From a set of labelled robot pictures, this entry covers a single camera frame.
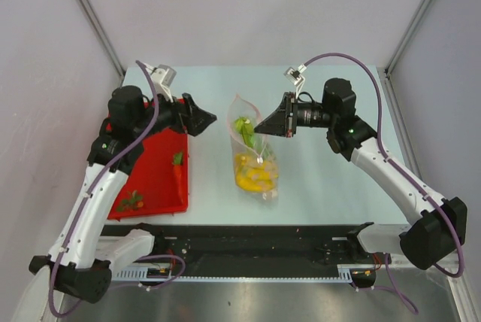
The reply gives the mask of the green celery stalk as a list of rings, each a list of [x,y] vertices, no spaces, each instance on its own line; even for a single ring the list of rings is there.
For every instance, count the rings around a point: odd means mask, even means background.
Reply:
[[[248,117],[239,117],[232,123],[234,180],[241,190],[257,199],[274,200],[278,197],[277,158],[270,144],[254,133],[255,125]]]

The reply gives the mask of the green cucumber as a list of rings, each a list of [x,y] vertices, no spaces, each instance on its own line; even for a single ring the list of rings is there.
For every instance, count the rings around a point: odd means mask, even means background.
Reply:
[[[234,121],[234,128],[241,136],[242,141],[247,147],[254,148],[256,144],[256,134],[251,120],[247,117],[239,117]]]

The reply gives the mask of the orange carrot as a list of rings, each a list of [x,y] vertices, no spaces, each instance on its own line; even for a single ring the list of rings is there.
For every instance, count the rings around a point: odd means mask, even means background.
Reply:
[[[177,194],[180,199],[180,203],[183,204],[185,202],[184,198],[184,185],[183,185],[183,151],[177,152],[173,155],[172,165],[173,165],[173,174],[177,188]]]

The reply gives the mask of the clear zip top bag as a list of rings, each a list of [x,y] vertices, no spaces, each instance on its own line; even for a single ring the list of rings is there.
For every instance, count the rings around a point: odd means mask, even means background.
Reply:
[[[258,108],[236,95],[230,104],[226,126],[230,136],[236,187],[259,202],[278,199],[279,166],[266,135],[254,131],[262,120]]]

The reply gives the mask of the yellow banana bunch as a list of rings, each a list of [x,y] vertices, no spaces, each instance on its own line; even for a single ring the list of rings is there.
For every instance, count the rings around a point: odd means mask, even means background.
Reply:
[[[264,193],[274,190],[277,186],[279,169],[270,160],[258,159],[248,153],[234,155],[234,181],[244,191],[250,193]]]

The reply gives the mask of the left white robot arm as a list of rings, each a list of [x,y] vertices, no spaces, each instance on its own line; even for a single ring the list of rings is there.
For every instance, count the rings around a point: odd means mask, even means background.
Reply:
[[[170,129],[197,136],[217,119],[199,108],[190,94],[181,99],[156,95],[145,103],[140,88],[132,85],[113,91],[99,136],[92,143],[82,189],[59,238],[48,254],[34,256],[29,271],[50,270],[50,291],[80,301],[97,303],[106,294],[113,275],[133,262],[163,258],[162,233],[145,223],[96,253],[107,216],[129,179],[144,147],[145,138]]]

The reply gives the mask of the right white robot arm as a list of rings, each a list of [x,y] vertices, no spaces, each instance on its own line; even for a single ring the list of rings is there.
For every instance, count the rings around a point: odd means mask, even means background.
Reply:
[[[279,107],[261,121],[255,132],[291,138],[299,127],[325,128],[334,153],[369,175],[395,202],[405,225],[365,223],[351,232],[348,257],[363,263],[373,253],[400,254],[426,270],[464,244],[467,206],[447,199],[417,178],[387,150],[378,133],[355,113],[356,95],[341,78],[325,82],[321,102],[302,102],[286,92]]]

